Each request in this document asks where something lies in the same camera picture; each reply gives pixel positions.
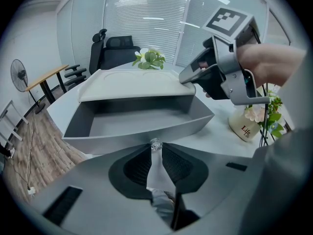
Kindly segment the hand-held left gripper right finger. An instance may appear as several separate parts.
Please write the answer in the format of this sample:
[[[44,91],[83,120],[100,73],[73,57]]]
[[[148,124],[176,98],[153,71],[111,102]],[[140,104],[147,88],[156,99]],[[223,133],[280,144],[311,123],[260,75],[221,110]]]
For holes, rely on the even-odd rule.
[[[185,207],[182,196],[198,191],[206,181],[209,170],[203,161],[175,148],[169,143],[163,144],[162,164],[176,187],[171,228],[177,231],[199,219],[197,214]]]

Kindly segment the black high-back office chair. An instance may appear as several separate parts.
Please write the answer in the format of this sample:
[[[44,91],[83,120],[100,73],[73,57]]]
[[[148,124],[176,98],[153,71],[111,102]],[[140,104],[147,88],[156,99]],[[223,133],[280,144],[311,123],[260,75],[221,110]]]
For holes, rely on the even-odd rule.
[[[100,69],[100,59],[102,49],[104,48],[104,39],[106,36],[107,29],[101,29],[98,33],[96,33],[93,38],[93,44],[91,46],[91,53],[90,53],[90,62],[89,62],[89,73],[90,75],[94,74],[98,69]],[[71,78],[67,82],[64,83],[67,86],[68,90],[76,87],[77,85],[81,84],[86,80],[86,76],[83,75],[83,72],[87,71],[86,68],[79,68],[80,65],[74,65],[65,68],[65,70],[72,70],[70,73],[65,74],[65,78]]]

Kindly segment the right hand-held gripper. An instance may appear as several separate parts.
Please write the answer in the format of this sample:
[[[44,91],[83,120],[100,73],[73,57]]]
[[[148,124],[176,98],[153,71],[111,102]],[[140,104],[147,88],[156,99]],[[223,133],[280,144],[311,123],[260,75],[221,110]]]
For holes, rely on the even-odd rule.
[[[179,74],[181,84],[199,84],[214,100],[230,99],[234,105],[268,104],[269,97],[257,92],[252,72],[239,63],[237,49],[251,40],[260,42],[252,14],[219,7],[202,28],[210,32],[214,49],[205,49]],[[206,61],[201,70],[198,62]]]

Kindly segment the white plastic tray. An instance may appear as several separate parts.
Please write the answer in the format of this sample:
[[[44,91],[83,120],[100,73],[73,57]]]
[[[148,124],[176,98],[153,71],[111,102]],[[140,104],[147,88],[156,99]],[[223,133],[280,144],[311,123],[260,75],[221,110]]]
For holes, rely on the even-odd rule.
[[[97,70],[78,89],[78,101],[195,95],[195,86],[181,84],[178,74],[168,70]]]

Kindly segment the person's right forearm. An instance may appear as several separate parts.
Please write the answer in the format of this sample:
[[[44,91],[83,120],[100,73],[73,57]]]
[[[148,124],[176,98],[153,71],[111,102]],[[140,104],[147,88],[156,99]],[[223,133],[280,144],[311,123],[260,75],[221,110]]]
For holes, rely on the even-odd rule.
[[[276,44],[248,44],[237,49],[238,61],[252,72],[256,87],[266,83],[282,87],[305,55],[305,50]]]

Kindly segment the cream vase with pink flowers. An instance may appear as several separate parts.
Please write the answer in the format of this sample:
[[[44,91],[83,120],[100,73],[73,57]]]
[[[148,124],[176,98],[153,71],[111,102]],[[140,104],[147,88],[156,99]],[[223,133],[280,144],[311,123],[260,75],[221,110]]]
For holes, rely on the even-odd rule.
[[[235,112],[228,118],[231,130],[242,140],[250,142],[260,134],[259,146],[268,145],[268,139],[278,139],[286,133],[286,121],[280,112],[283,103],[275,91],[268,91],[269,104],[236,106]]]

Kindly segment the small white side table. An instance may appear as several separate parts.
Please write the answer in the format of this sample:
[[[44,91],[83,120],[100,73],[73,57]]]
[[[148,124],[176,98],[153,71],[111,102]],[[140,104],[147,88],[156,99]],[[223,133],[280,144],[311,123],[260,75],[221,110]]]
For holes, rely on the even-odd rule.
[[[19,128],[10,118],[10,110],[15,111],[16,115],[26,125],[29,124],[29,121],[18,111],[13,100],[8,101],[3,109],[0,110],[0,138],[2,138],[9,147],[14,147],[11,138],[15,137],[17,140],[22,141],[23,137],[17,133]]]

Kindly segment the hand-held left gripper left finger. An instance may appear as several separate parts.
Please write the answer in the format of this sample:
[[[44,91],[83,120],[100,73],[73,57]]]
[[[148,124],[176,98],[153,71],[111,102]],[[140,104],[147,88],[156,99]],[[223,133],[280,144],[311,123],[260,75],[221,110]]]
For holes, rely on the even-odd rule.
[[[151,165],[151,145],[146,144],[111,165],[110,183],[129,199],[152,200],[152,193],[146,189]]]

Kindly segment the black standing fan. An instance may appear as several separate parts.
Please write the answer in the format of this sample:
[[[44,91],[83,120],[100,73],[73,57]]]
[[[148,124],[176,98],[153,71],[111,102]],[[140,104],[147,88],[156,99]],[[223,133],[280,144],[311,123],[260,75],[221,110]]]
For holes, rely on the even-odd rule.
[[[10,74],[11,74],[11,80],[15,88],[20,92],[25,92],[28,86],[28,78],[27,78],[26,69],[19,59],[13,60],[11,67],[10,67]],[[34,98],[31,91],[29,91],[29,94],[32,97],[32,99],[35,101],[35,105],[37,106],[37,109],[35,110],[35,114],[40,113],[44,109],[45,104],[40,104]]]

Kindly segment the black mesh office chair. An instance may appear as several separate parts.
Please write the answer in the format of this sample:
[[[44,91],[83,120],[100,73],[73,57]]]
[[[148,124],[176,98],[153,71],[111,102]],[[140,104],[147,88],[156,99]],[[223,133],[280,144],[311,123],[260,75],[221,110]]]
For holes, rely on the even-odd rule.
[[[126,63],[134,62],[137,57],[135,52],[139,52],[140,47],[133,44],[133,38],[128,36],[110,37],[103,48],[103,59],[100,69],[110,70]]]

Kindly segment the small white-flowered potted plant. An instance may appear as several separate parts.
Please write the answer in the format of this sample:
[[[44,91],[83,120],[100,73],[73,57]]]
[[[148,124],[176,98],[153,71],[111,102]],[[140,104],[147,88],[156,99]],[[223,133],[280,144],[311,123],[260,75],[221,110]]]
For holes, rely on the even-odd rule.
[[[135,52],[136,60],[132,66],[137,66],[141,70],[163,70],[166,62],[165,55],[155,48],[142,48]]]

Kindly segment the grey storage box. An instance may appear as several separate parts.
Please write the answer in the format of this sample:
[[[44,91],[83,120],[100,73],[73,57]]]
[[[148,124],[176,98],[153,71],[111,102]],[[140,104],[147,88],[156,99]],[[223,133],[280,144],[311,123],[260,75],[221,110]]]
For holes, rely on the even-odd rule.
[[[101,155],[200,131],[214,113],[196,96],[156,96],[81,102],[63,140],[85,154]]]

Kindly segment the round wooden table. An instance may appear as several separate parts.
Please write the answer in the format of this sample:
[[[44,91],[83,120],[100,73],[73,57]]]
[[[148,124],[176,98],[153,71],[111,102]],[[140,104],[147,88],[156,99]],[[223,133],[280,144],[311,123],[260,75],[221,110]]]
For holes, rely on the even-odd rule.
[[[61,89],[63,90],[64,93],[67,92],[65,85],[63,83],[63,80],[61,78],[60,72],[63,71],[64,69],[68,68],[69,65],[62,65],[60,67],[54,68],[53,70],[41,75],[38,79],[36,79],[34,82],[30,83],[25,91],[29,92],[31,89],[33,89],[34,87],[40,85],[42,88],[42,91],[44,92],[48,102],[50,103],[50,105],[52,103],[54,103],[56,101],[55,97],[53,96],[50,87],[47,83],[47,79],[56,75],[60,84]]]

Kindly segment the person's grey shirt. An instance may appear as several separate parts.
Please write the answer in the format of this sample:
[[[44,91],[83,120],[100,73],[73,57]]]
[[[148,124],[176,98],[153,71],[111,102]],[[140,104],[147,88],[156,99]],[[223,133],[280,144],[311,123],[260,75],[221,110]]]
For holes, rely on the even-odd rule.
[[[153,197],[152,207],[159,217],[170,227],[175,210],[174,202],[162,190],[152,188],[150,191]]]

